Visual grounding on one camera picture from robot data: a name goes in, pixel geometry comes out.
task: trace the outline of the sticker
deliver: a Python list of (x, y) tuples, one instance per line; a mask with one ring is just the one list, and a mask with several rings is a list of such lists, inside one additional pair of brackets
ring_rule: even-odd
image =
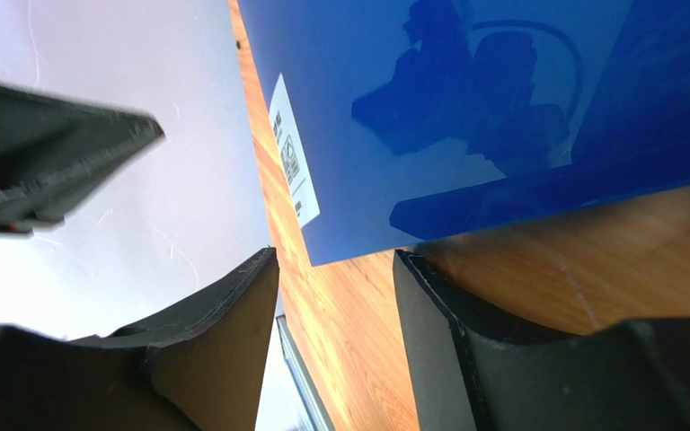
[(295, 206), (297, 212), (297, 221), (300, 227), (303, 227), (321, 214), (321, 211), (318, 207), (318, 199), (315, 197), (311, 172), (308, 171), (303, 143), (297, 131), (295, 115), (292, 113), (292, 105), (289, 102), (287, 86), (284, 84), (284, 75), (279, 74), (273, 97), (270, 98), (268, 113), (281, 163), (284, 166), (284, 174), (287, 177), (287, 185), (292, 193), (292, 205)]

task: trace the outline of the glossy blue surface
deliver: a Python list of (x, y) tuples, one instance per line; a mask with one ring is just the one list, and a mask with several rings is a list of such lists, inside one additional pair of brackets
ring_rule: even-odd
[(314, 264), (690, 184), (690, 1), (240, 0)]

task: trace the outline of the wooden table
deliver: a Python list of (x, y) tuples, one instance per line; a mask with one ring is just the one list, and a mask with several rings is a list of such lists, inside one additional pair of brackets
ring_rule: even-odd
[[(287, 320), (339, 430), (414, 430), (393, 252), (311, 268), (236, 0), (252, 138)], [(458, 285), (524, 318), (589, 333), (629, 317), (690, 315), (690, 188), (421, 250)]]

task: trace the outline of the barcode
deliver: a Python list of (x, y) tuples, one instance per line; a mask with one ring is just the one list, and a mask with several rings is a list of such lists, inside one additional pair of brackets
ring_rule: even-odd
[(300, 172), (300, 163), (297, 161), (295, 146), (292, 145), (292, 136), (287, 136), (287, 141), (281, 148), (281, 163), (284, 165), (284, 173), (287, 175), (287, 184), (291, 186), (292, 181)]

